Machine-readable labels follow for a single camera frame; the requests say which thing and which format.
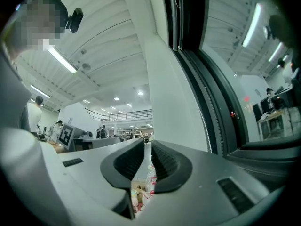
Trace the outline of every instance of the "white wall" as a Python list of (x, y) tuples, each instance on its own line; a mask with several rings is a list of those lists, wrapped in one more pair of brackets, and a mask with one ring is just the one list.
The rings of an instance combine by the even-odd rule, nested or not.
[(96, 130), (99, 129), (99, 121), (94, 120), (80, 102), (62, 108), (58, 119), (68, 123), (73, 118), (71, 125), (84, 131), (91, 131), (93, 138), (96, 138)]
[(269, 85), (262, 76), (257, 75), (240, 75), (237, 76), (245, 94), (250, 97), (250, 102), (252, 105), (259, 104), (261, 100), (267, 97), (267, 88)]
[(172, 51), (153, 35), (145, 41), (145, 54), (156, 139), (207, 152), (197, 103)]
[(238, 78), (234, 76), (234, 72), (228, 66), (226, 61), (224, 61), (210, 46), (206, 43), (203, 44), (203, 47), (200, 48), (203, 50), (220, 68), (222, 73), (226, 76), (228, 82), (233, 88), (238, 100), (240, 102), (240, 106), (243, 109), (244, 117), (246, 120), (246, 125), (248, 129), (249, 141), (259, 141), (259, 132), (257, 127), (257, 122), (255, 119), (254, 112), (252, 110), (252, 104), (250, 101), (246, 102), (244, 99), (247, 96), (246, 92), (241, 86)]
[(275, 92), (282, 86), (284, 89), (288, 88), (289, 85), (285, 82), (282, 75), (283, 70), (278, 70), (273, 76), (267, 78), (267, 83), (269, 88), (273, 89)]
[(48, 133), (49, 128), (58, 121), (58, 112), (51, 112), (43, 107), (40, 107), (40, 109), (42, 110), (42, 117), (39, 126), (42, 132), (44, 127), (47, 127), (46, 133)]

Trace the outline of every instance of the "white ceiling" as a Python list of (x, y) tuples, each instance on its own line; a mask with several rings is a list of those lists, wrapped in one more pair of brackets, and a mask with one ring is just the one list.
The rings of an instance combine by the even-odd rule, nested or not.
[[(150, 109), (146, 62), (125, 0), (61, 0), (72, 14), (84, 12), (79, 30), (67, 31), (55, 47), (79, 70), (72, 74), (48, 51), (26, 51), (17, 59), (24, 83), (51, 98), (49, 109), (86, 99), (89, 108), (120, 106), (125, 112)], [(84, 70), (88, 63), (91, 69)], [(141, 98), (135, 90), (143, 90)], [(34, 90), (32, 97), (38, 95)]]
[[(254, 34), (246, 48), (242, 43), (253, 18), (255, 4), (262, 10)], [(277, 61), (288, 52), (284, 46), (271, 62), (268, 62), (279, 44), (278, 40), (266, 40), (263, 26), (269, 17), (279, 11), (271, 0), (209, 0), (208, 21), (204, 42), (212, 47), (238, 74), (271, 76), (277, 69)]]

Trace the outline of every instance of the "table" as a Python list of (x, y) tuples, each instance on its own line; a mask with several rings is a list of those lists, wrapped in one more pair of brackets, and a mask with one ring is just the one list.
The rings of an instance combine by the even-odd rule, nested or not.
[[(283, 135), (281, 135), (279, 137), (282, 137), (282, 136), (287, 137), (287, 136), (291, 136), (293, 134), (290, 114), (288, 112), (288, 109), (285, 108), (283, 110), (279, 110), (279, 111), (272, 113), (264, 120), (257, 121), (261, 141), (269, 138), (269, 136), (271, 135), (271, 132), (272, 132), (270, 122), (271, 122), (271, 120), (277, 119), (277, 118), (279, 120), (280, 119), (282, 120), (282, 125), (283, 125), (283, 128), (281, 128), (283, 130)], [(263, 135), (263, 131), (262, 131), (262, 126), (265, 123), (267, 124), (268, 133), (269, 133), (269, 135), (266, 138), (263, 137), (264, 135)]]

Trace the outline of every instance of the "railing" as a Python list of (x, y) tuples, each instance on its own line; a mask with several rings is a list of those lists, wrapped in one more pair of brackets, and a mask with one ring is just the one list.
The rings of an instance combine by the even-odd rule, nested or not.
[(120, 121), (120, 120), (139, 119), (143, 117), (152, 116), (152, 110), (135, 111), (135, 112), (112, 114), (112, 115), (100, 115), (88, 109), (86, 109), (86, 111), (90, 114), (90, 116), (93, 119), (98, 121)]

